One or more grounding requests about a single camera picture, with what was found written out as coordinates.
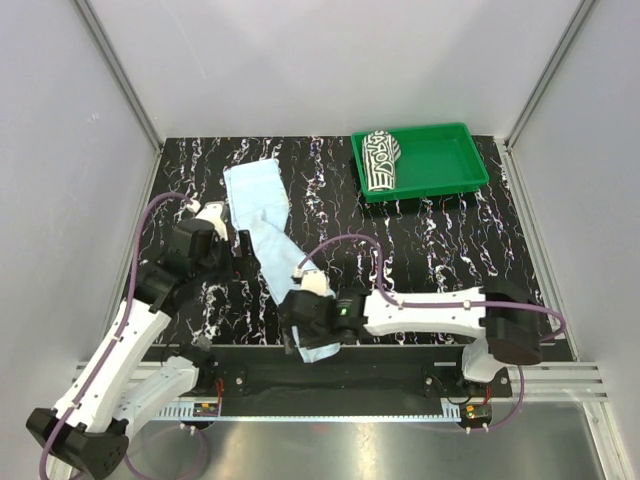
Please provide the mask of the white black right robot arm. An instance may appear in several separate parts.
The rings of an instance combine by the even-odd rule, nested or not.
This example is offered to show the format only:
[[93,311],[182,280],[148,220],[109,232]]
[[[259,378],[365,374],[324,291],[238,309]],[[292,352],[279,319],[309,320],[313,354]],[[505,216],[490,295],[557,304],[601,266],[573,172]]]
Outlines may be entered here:
[[336,298],[291,290],[279,306],[285,345],[306,363],[360,340],[396,333],[447,333],[469,337],[454,384],[466,396],[486,389],[498,370],[542,361],[544,314],[535,299],[510,284],[495,283],[449,293],[383,293],[351,290]]

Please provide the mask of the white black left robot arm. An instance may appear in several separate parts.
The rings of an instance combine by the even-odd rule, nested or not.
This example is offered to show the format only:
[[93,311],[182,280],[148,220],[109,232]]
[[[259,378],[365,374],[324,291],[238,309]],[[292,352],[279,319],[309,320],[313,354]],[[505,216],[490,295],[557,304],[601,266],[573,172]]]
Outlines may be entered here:
[[134,264],[126,298],[79,377],[51,408],[36,408],[26,428],[43,448],[40,475],[53,476],[50,459],[75,469],[78,479],[106,479],[127,455],[138,431],[174,398],[219,387],[215,355],[185,345],[132,390],[125,388],[156,337],[204,282],[247,279],[259,264],[250,234],[239,233],[234,255],[219,215],[178,222],[156,259]]

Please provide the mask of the green white striped towel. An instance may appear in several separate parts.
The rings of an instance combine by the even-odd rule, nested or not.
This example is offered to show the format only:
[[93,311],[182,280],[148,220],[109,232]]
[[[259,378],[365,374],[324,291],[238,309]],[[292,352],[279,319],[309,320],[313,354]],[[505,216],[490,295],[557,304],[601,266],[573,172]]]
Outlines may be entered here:
[[385,191],[395,188],[395,165],[400,156],[400,145],[389,132],[377,130],[364,137],[362,161],[369,191]]

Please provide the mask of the light blue towel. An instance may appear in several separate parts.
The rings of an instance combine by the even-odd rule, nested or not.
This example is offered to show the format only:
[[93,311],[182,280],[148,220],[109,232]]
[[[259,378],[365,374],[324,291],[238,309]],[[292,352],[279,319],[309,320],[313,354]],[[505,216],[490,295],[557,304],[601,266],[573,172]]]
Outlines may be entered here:
[[[278,162],[271,158],[233,166],[224,171],[224,182],[232,224],[236,230],[250,232],[261,275],[279,307],[290,290],[300,290],[293,281],[294,270],[317,267],[311,261],[302,263],[306,254],[285,232],[289,198]],[[298,351],[304,362],[314,363],[336,354],[339,345]]]

